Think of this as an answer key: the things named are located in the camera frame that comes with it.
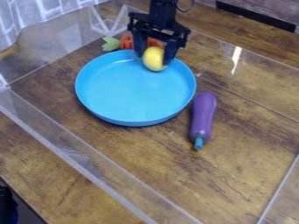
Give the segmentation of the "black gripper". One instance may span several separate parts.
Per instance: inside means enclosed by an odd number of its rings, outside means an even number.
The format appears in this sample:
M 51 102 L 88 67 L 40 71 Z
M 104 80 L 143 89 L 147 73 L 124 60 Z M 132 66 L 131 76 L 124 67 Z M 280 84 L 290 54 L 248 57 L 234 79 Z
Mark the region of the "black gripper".
M 147 48 L 147 37 L 164 42 L 163 64 L 167 66 L 178 50 L 186 47 L 191 30 L 176 21 L 176 12 L 128 13 L 127 29 L 134 35 L 134 48 L 138 57 L 142 57 Z

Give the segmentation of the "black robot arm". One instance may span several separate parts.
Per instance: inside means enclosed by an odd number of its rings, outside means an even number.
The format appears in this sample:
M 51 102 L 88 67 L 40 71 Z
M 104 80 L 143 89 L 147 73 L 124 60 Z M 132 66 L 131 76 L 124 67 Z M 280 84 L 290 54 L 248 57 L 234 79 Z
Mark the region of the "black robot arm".
M 166 43 L 163 64 L 167 66 L 180 48 L 187 46 L 191 29 L 176 21 L 178 0 L 151 0 L 150 13 L 130 12 L 127 29 L 134 36 L 134 49 L 139 57 L 147 48 L 147 40 L 156 39 Z

